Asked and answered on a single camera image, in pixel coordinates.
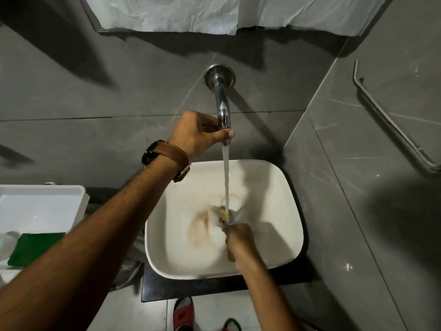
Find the person's left hand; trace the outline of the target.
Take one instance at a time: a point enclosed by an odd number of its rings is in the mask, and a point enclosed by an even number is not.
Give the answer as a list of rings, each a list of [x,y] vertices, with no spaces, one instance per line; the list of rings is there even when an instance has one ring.
[[[176,123],[167,142],[182,149],[192,162],[215,145],[206,141],[206,132],[217,130],[217,118],[198,111],[186,111]]]

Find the person's right hand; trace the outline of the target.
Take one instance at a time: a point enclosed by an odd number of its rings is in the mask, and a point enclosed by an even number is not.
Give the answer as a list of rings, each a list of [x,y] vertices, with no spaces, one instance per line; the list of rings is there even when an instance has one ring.
[[[253,231],[248,224],[245,225],[246,228],[243,230],[244,239],[242,241],[225,242],[235,257],[234,264],[237,269],[241,269],[250,263],[263,263],[261,255],[257,250]]]

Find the chrome wall tap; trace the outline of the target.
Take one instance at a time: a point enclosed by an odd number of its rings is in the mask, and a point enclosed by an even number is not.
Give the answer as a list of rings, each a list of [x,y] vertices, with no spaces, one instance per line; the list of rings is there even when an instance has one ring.
[[[212,64],[205,70],[203,83],[215,95],[219,129],[231,129],[227,89],[234,87],[235,81],[234,71],[225,64]]]

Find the person's left forearm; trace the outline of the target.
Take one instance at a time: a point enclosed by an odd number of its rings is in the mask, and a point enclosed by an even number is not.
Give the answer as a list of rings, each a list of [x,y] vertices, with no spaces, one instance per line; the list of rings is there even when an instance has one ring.
[[[159,155],[0,290],[0,331],[86,331],[130,247],[178,173]]]

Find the person's right forearm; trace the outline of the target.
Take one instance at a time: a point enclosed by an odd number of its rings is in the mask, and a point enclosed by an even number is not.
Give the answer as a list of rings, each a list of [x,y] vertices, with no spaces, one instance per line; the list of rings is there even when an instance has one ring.
[[[262,331],[304,331],[260,258],[235,257],[235,264],[248,287]]]

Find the stream of water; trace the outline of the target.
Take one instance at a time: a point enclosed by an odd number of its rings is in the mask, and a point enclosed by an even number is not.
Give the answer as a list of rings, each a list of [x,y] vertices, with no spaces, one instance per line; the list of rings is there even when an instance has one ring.
[[[224,169],[224,196],[225,196],[225,218],[229,218],[229,144],[222,144],[223,169]]]

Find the white ceramic sink basin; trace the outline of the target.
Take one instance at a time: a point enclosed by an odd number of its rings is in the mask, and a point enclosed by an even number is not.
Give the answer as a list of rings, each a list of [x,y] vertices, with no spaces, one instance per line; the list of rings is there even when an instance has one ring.
[[[174,280],[238,275],[227,257],[221,210],[223,161],[193,163],[183,181],[171,183],[145,224],[146,258],[160,276]],[[262,160],[229,161],[229,223],[248,224],[269,268],[299,256],[304,230],[284,173]]]

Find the black stone counter slab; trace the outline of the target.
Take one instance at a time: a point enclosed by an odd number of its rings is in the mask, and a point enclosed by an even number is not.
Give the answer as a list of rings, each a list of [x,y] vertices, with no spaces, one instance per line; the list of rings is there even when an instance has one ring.
[[[306,256],[300,256],[283,266],[269,270],[278,285],[291,285],[311,282],[317,279],[317,273]],[[141,288],[141,302],[178,299],[182,297],[221,294],[247,289],[242,276],[222,278],[174,280],[157,274],[147,263]]]

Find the grey drain pipe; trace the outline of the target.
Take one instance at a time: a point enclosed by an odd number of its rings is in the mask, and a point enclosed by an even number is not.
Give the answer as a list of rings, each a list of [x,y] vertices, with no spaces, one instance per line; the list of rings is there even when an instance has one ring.
[[[130,247],[120,270],[111,286],[110,291],[118,290],[127,286],[133,278],[137,275],[141,266],[147,263],[146,248],[145,248],[145,234],[140,231],[135,239],[135,242]]]

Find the mirror covered with white paper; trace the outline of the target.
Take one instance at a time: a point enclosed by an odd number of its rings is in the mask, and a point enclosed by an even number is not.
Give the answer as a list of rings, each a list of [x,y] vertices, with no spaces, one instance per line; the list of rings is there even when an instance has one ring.
[[[103,31],[234,36],[262,27],[361,35],[387,0],[84,0]]]

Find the white plastic tray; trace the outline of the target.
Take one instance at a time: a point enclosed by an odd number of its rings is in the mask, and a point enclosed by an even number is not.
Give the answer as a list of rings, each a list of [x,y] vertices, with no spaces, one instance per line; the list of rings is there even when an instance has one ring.
[[[0,184],[0,288],[20,272],[8,261],[22,234],[69,232],[89,200],[80,185]]]

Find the green scrub pad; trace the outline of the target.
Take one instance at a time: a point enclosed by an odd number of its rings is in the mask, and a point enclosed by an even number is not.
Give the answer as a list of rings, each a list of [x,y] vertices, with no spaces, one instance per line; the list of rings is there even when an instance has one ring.
[[[22,269],[36,261],[66,233],[22,234],[7,261],[8,267]]]

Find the chrome towel rail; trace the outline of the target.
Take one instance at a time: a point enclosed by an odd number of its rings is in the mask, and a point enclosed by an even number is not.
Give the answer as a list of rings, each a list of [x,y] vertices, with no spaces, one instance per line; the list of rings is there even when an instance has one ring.
[[[352,71],[352,83],[356,88],[357,98],[362,106],[373,116],[386,135],[391,138],[400,152],[405,155],[413,166],[418,167],[423,174],[441,176],[441,163],[436,163],[415,142],[410,135],[392,119],[388,111],[369,93],[363,83],[363,77],[359,77],[359,60],[354,61]]]

